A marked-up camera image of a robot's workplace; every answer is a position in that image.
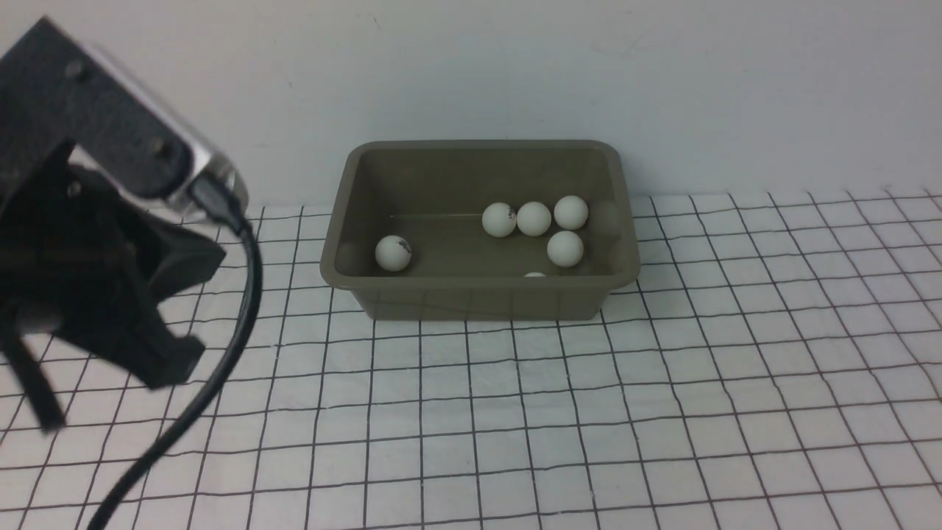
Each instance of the ping pong ball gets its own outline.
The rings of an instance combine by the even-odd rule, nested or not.
[[[517,210],[517,227],[532,238],[546,233],[552,222],[553,216],[550,215],[549,208],[542,203],[526,203]]]
[[[558,267],[572,267],[582,259],[585,247],[575,232],[563,230],[549,239],[546,255]]]
[[[578,230],[589,219],[589,207],[575,195],[566,195],[553,208],[553,217],[563,230]]]
[[[488,235],[506,238],[517,227],[517,212],[505,203],[493,203],[480,216],[480,224]]]
[[[399,236],[386,236],[376,243],[376,262],[390,273],[398,273],[409,265],[412,249]]]

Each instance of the plastic bin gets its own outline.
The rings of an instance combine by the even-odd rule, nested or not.
[[[546,256],[560,229],[539,238],[488,236],[481,212],[495,202],[550,210],[578,195],[589,221],[585,256],[561,269]],[[396,234],[412,247],[405,270],[373,256]],[[384,141],[347,160],[320,261],[324,280],[352,291],[377,320],[577,321],[591,319],[641,267],[618,153],[598,141]],[[538,272],[546,277],[525,277]]]

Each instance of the white wall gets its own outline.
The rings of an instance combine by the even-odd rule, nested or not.
[[[237,162],[326,203],[391,139],[591,138],[637,192],[938,182],[937,0],[0,0],[97,41]]]

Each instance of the black cable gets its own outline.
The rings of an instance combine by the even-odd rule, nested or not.
[[[130,468],[102,501],[92,516],[89,530],[104,530],[118,505],[134,487],[138,480],[151,469],[174,443],[195,423],[209,404],[219,395],[222,385],[229,379],[236,363],[242,357],[242,351],[249,341],[249,335],[255,327],[255,317],[262,301],[262,255],[258,241],[252,233],[252,225],[242,214],[238,200],[213,176],[200,175],[189,188],[190,196],[212,219],[233,231],[242,242],[246,254],[246,284],[242,295],[242,306],[238,311],[238,321],[229,346],[226,347],[219,365],[209,376],[206,383],[196,394],[193,401],[180,414],[180,417],[158,438]]]

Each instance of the table surface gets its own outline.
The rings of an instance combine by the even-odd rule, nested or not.
[[[318,273],[328,207],[252,210],[251,348],[110,528],[942,528],[942,196],[632,207],[639,280],[585,323],[374,323]],[[161,307],[189,384],[33,337],[45,437],[0,370],[0,528],[84,528],[210,374],[245,271],[208,233],[224,268]]]

